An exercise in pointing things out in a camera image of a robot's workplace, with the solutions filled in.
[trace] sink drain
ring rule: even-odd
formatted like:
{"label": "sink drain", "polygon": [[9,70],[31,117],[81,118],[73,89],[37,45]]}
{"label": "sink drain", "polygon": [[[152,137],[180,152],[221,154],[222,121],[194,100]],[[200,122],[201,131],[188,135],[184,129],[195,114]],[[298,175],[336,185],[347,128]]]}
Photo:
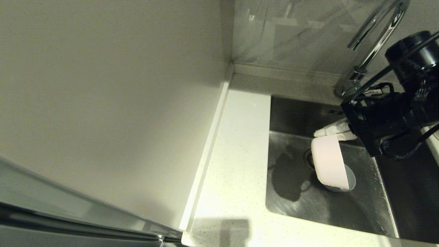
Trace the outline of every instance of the sink drain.
{"label": "sink drain", "polygon": [[314,161],[313,161],[313,154],[311,153],[311,149],[308,149],[303,154],[303,162],[305,162],[305,165],[310,169],[311,171],[315,171],[314,168]]}

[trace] faucet spout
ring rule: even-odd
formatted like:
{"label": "faucet spout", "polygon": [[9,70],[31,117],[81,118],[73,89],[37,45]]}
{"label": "faucet spout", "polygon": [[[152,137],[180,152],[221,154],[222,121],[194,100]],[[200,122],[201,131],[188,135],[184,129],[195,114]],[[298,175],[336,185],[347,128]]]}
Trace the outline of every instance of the faucet spout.
{"label": "faucet spout", "polygon": [[410,0],[384,0],[369,15],[365,23],[349,42],[348,48],[351,48],[354,51],[358,50],[373,32],[373,30],[383,20],[383,18],[387,16],[391,10],[394,10],[393,15],[387,23],[385,29],[381,32],[380,36],[372,45],[361,63],[353,67],[346,78],[346,82],[343,84],[343,87],[335,91],[337,96],[343,98],[347,95],[355,93],[355,91],[358,90],[360,87],[360,81],[367,73],[367,67],[370,65],[374,57],[381,50],[383,45],[389,39],[390,35],[393,33],[393,31],[395,31],[396,27],[401,22],[401,19],[409,7],[409,3]]}

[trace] marble backsplash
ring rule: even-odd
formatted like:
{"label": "marble backsplash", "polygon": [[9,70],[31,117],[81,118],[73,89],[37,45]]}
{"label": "marble backsplash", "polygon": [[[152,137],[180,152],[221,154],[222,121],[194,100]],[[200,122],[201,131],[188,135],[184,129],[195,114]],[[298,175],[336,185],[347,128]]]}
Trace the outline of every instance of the marble backsplash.
{"label": "marble backsplash", "polygon": [[[387,23],[384,19],[359,51],[346,47],[382,0],[237,0],[235,62],[345,75],[364,57]],[[400,25],[369,66],[369,76],[388,63],[385,50],[418,31],[439,29],[439,2],[411,0]],[[385,78],[396,81],[394,74]]]}

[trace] wire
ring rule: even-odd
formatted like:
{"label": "wire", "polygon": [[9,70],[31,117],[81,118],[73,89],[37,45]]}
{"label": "wire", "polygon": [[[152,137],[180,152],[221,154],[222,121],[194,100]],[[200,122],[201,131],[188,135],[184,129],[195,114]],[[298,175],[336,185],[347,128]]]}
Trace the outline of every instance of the wire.
{"label": "wire", "polygon": [[[403,155],[393,155],[393,158],[395,160],[403,160],[406,159],[410,156],[412,156],[416,150],[421,146],[421,144],[427,140],[432,134],[434,134],[436,131],[439,130],[439,124],[435,125],[434,127],[430,128],[427,132],[425,132],[418,140],[417,142],[414,144],[413,148],[408,151],[407,153],[403,154]],[[395,137],[390,138],[389,140],[384,141],[381,144],[381,148],[383,149],[383,151],[386,151],[389,146],[390,146],[390,142],[398,140],[399,138],[405,136],[407,133],[401,133]]]}
{"label": "wire", "polygon": [[400,64],[402,61],[404,61],[405,59],[407,59],[408,57],[410,57],[411,55],[415,54],[416,52],[420,51],[422,48],[424,48],[425,46],[427,46],[430,42],[435,41],[436,39],[439,38],[439,31],[434,33],[430,38],[428,38],[427,40],[423,41],[422,43],[418,44],[417,46],[413,47],[412,49],[410,49],[405,55],[403,55],[402,57],[400,57],[398,60],[396,60],[395,62],[391,63],[390,65],[388,65],[387,67],[385,67],[382,71],[378,72],[378,74],[376,74],[374,77],[372,77],[372,79],[368,80],[362,87],[360,87],[353,95],[352,97],[348,97],[346,98],[343,102],[345,101],[351,101],[352,104],[355,104],[355,99],[362,94],[366,89],[368,89],[370,86],[372,86],[375,82],[377,82],[381,77],[385,76],[387,73],[389,73],[390,71],[393,70],[393,68],[397,65]]}

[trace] sink basin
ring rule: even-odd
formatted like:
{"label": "sink basin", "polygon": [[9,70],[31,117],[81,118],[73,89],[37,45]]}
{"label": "sink basin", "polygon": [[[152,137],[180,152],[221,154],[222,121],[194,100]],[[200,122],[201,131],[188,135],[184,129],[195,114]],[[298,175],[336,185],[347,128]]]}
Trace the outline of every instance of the sink basin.
{"label": "sink basin", "polygon": [[[423,144],[410,158],[371,158],[360,140],[340,142],[356,177],[349,192],[317,179],[310,151],[315,130],[344,114],[339,106],[271,98],[266,206],[314,222],[390,237],[439,243],[439,167]],[[420,133],[401,142],[414,143]]]}

